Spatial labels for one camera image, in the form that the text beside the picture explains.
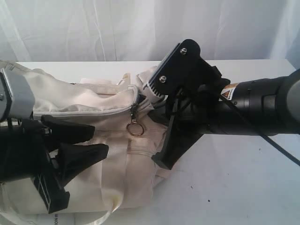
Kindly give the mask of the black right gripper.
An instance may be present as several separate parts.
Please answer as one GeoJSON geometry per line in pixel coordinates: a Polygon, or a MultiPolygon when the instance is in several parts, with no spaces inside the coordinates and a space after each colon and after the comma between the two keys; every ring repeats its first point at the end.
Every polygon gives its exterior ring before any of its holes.
{"type": "Polygon", "coordinates": [[[193,72],[185,84],[168,96],[165,103],[168,129],[161,151],[152,156],[159,167],[172,169],[203,136],[218,95],[229,83],[228,79],[222,78],[216,66],[209,66],[193,72]]]}

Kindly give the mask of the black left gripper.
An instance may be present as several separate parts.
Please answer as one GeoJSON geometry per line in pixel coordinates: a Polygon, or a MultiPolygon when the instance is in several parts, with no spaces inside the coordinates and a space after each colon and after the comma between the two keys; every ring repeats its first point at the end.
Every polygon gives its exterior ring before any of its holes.
{"type": "Polygon", "coordinates": [[[95,132],[91,125],[57,119],[43,115],[38,120],[22,120],[0,128],[0,181],[2,183],[30,178],[48,213],[68,207],[70,193],[67,185],[90,166],[106,159],[106,144],[74,145],[89,141],[95,132]],[[53,158],[56,172],[44,143],[48,136],[61,143],[53,158]]]}

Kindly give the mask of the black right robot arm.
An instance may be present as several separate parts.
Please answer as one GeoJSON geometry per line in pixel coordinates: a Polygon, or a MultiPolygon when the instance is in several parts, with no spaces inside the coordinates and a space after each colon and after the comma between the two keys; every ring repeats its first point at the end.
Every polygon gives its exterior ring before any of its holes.
{"type": "Polygon", "coordinates": [[[278,134],[300,132],[300,73],[232,84],[211,74],[173,84],[162,106],[150,114],[167,125],[162,150],[152,160],[172,169],[203,135],[253,135],[263,138],[295,164],[299,160],[271,140],[278,134]]]}

